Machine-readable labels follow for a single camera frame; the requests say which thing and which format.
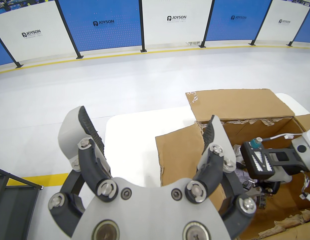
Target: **black fence post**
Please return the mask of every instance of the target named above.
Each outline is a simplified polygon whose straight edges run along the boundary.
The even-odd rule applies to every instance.
[[[64,16],[63,11],[62,11],[62,9],[61,9],[61,7],[60,7],[59,0],[55,0],[55,3],[56,3],[56,6],[57,6],[57,8],[58,8],[60,17],[61,17],[61,19],[62,19],[62,21],[63,21],[63,23],[64,23],[64,26],[65,26],[66,32],[67,32],[67,34],[68,34],[68,36],[69,36],[69,39],[70,39],[70,41],[72,42],[72,45],[73,45],[73,47],[74,47],[74,49],[75,49],[75,52],[76,52],[76,55],[77,55],[77,58],[76,58],[76,59],[82,59],[84,56],[81,56],[80,52],[78,51],[78,49],[77,49],[77,47],[76,47],[76,44],[75,44],[74,39],[73,39],[73,36],[72,36],[72,34],[70,33],[70,30],[69,30],[69,27],[68,27],[68,25],[67,25],[65,16]]]
[[[3,48],[5,49],[5,51],[7,52],[7,54],[10,56],[10,58],[12,59],[12,61],[15,63],[15,65],[17,66],[17,68],[22,67],[23,65],[19,64],[19,62],[17,62],[14,57],[12,56],[12,54],[9,52],[9,50],[7,49],[7,47],[5,46],[4,42],[1,40],[0,38],[0,43],[2,44]]]
[[[204,34],[204,39],[203,39],[201,45],[199,46],[199,47],[201,47],[201,48],[205,47],[205,42],[206,42],[206,38],[207,38],[207,33],[208,33],[209,25],[210,25],[211,19],[212,19],[214,4],[215,4],[215,0],[212,0],[211,10],[209,11],[209,15],[208,15],[208,21],[207,21],[207,25],[206,25],[206,30],[205,30],[205,34]]]
[[[267,16],[267,14],[268,14],[268,11],[269,11],[269,8],[270,8],[272,2],[273,2],[273,0],[270,0],[269,5],[268,5],[268,8],[267,8],[267,11],[266,11],[266,13],[265,13],[264,19],[262,20],[262,22],[261,22],[261,24],[260,24],[260,27],[259,27],[259,29],[258,29],[258,32],[257,32],[255,38],[252,40],[252,42],[251,42],[251,43],[248,43],[249,45],[255,46],[256,39],[257,39],[257,37],[258,37],[258,35],[259,35],[259,32],[260,32],[260,30],[261,30],[261,27],[263,26],[263,24],[264,24],[264,22],[265,22],[266,16]]]
[[[143,19],[143,3],[142,3],[142,0],[138,0],[138,3],[139,3],[139,18],[140,18],[141,52],[147,52],[147,50],[145,49],[144,19]]]
[[[298,35],[298,33],[299,33],[301,27],[302,27],[303,24],[305,23],[306,18],[307,18],[307,16],[309,15],[309,13],[310,13],[310,8],[309,8],[309,10],[308,10],[308,12],[307,12],[307,14],[306,14],[306,16],[305,16],[305,19],[304,19],[303,22],[301,23],[301,26],[300,26],[300,28],[298,29],[297,34],[295,35],[294,39],[293,39],[292,41],[290,41],[290,42],[287,44],[287,46],[292,47],[292,43],[295,41],[295,39],[296,39],[296,37],[297,37],[297,35]]]

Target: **box flap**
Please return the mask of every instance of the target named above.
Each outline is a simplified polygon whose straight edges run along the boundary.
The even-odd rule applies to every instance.
[[[186,93],[197,121],[279,118],[294,112],[270,89],[213,89]]]
[[[310,114],[295,116],[298,123],[304,128],[305,131],[310,129]]]
[[[204,140],[198,124],[156,137],[156,145],[161,167],[162,186],[181,178],[193,178],[202,156]],[[217,210],[226,198],[221,185],[210,195]]]

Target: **perforated panel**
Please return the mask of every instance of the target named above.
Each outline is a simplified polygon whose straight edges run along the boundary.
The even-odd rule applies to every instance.
[[[60,0],[79,51],[141,45],[138,0]]]
[[[303,23],[298,35],[296,36],[295,41],[310,43],[310,12],[305,19],[305,22]]]
[[[273,0],[257,39],[292,41],[308,10],[298,3]]]
[[[0,38],[16,61],[75,55],[54,1],[0,14]]]
[[[270,0],[215,0],[206,41],[254,39]]]
[[[142,2],[145,44],[203,40],[212,0],[142,0]]]
[[[0,65],[4,65],[7,63],[12,63],[11,57],[7,54],[6,50],[3,48],[2,44],[0,43]]]

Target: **robotic hand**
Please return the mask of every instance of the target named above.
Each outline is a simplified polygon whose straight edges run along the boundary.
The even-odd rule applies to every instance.
[[[193,179],[139,187],[115,177],[104,145],[84,106],[70,111],[58,141],[73,170],[48,203],[57,225],[73,240],[234,239],[256,211],[234,173],[236,157],[215,115],[204,133],[204,151]],[[78,196],[84,182],[95,197],[84,209]],[[222,184],[226,194],[218,212],[209,195]]]

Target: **wire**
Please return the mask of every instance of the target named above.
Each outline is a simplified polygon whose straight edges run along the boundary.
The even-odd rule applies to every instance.
[[[294,136],[294,135],[302,135],[302,134],[289,134],[289,133],[280,134],[280,135],[276,135],[276,136],[269,137],[269,138],[263,138],[263,141],[273,140],[273,139],[276,139],[276,138],[281,137],[281,136]]]
[[[304,186],[301,189],[302,194],[304,194],[305,189],[309,186],[310,183],[310,178],[307,176],[307,174],[304,171],[300,171],[304,174],[305,180],[304,180]]]

